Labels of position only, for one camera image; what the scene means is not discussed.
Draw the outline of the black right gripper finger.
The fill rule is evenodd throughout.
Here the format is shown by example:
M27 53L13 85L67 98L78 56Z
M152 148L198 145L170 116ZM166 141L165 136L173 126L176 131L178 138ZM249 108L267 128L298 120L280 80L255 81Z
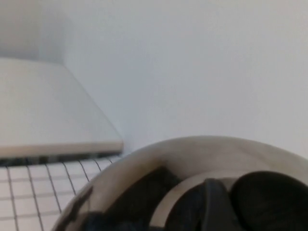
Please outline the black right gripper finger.
M205 215L198 224L199 231L231 231L232 207L223 183L216 179L204 181Z

